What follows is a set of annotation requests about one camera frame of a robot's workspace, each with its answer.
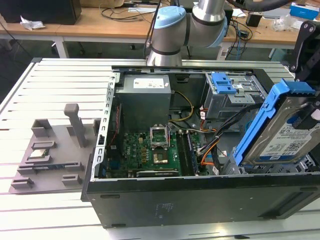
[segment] blue box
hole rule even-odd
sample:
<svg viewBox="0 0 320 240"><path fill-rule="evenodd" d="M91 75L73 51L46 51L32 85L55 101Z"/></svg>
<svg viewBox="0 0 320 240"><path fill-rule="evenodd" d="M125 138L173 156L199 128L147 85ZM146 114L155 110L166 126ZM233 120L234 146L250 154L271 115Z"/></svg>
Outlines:
<svg viewBox="0 0 320 240"><path fill-rule="evenodd" d="M290 9L291 9L290 11L291 16L295 16L303 19L313 20L319 14L318 7L301 5L294 2L291 4Z"/></svg>

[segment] computer case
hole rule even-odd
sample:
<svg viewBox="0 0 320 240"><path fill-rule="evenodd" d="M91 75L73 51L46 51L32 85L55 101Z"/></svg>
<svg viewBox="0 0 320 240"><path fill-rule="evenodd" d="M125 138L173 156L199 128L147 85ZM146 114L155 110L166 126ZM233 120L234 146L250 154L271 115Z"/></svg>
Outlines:
<svg viewBox="0 0 320 240"><path fill-rule="evenodd" d="M188 67L143 69L137 66L113 66L112 68L117 74L120 72L120 76L124 73L148 72L153 78L159 74L180 75L182 71L196 75L208 71L204 68ZM224 69L222 67L210 69L210 71L251 74L258 80L259 89L266 94L273 86L273 82L263 69L236 67ZM113 95L113 91L113 88L108 88L110 96ZM108 100L107 97L105 106L110 107L112 99L109 97ZM104 115L101 118L100 129L108 129L107 122ZM89 168L91 164L98 166L102 162L103 158L99 159L99 157L104 154L104 151L100 150L100 147L101 145L96 146L95 156L90 161ZM99 171L99 168L95 167L87 171L81 199L91 202L103 228L286 219L320 197L318 172L143 179L132 176L128 178L95 177Z"/></svg>
<svg viewBox="0 0 320 240"><path fill-rule="evenodd" d="M73 25L81 14L80 0L0 0L0 13L7 23L20 16L44 24Z"/></svg>

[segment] expansion slot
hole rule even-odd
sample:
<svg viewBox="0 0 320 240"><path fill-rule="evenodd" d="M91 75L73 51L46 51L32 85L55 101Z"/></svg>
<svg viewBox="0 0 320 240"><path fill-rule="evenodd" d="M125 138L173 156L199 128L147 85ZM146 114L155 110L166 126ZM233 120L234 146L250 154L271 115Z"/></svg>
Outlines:
<svg viewBox="0 0 320 240"><path fill-rule="evenodd" d="M198 171L198 167L189 132L177 132L176 144L182 175L194 176Z"/></svg>

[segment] label sticker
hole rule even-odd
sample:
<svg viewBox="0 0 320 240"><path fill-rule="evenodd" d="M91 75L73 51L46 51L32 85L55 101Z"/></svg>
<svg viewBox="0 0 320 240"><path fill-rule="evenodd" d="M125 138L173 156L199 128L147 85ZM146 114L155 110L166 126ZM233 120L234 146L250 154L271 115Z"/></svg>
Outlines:
<svg viewBox="0 0 320 240"><path fill-rule="evenodd" d="M220 153L220 155L218 155L218 157L222 158L222 157L226 157L227 156L227 151L222 151Z"/></svg>
<svg viewBox="0 0 320 240"><path fill-rule="evenodd" d="M219 170L215 166L213 166L212 171L215 175L219 175Z"/></svg>
<svg viewBox="0 0 320 240"><path fill-rule="evenodd" d="M134 89L164 89L163 78L136 78L133 80Z"/></svg>
<svg viewBox="0 0 320 240"><path fill-rule="evenodd" d="M244 87L241 84L233 84L235 89L243 89Z"/></svg>
<svg viewBox="0 0 320 240"><path fill-rule="evenodd" d="M310 140L313 131L320 128L318 123L310 130L294 129L285 123L260 155L262 160L285 160L296 155Z"/></svg>
<svg viewBox="0 0 320 240"><path fill-rule="evenodd" d="M204 111L201 111L201 112L200 112L200 118L201 118L202 120L206 120L206 113L205 113Z"/></svg>

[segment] hard drive label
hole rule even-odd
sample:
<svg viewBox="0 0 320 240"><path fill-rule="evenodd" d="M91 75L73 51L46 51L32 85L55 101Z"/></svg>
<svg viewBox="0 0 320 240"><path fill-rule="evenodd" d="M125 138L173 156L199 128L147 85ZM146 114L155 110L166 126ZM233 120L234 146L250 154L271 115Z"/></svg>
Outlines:
<svg viewBox="0 0 320 240"><path fill-rule="evenodd" d="M294 129L285 123L260 155L261 160L284 160L294 157L310 140L313 131L320 128L320 123L310 130Z"/></svg>

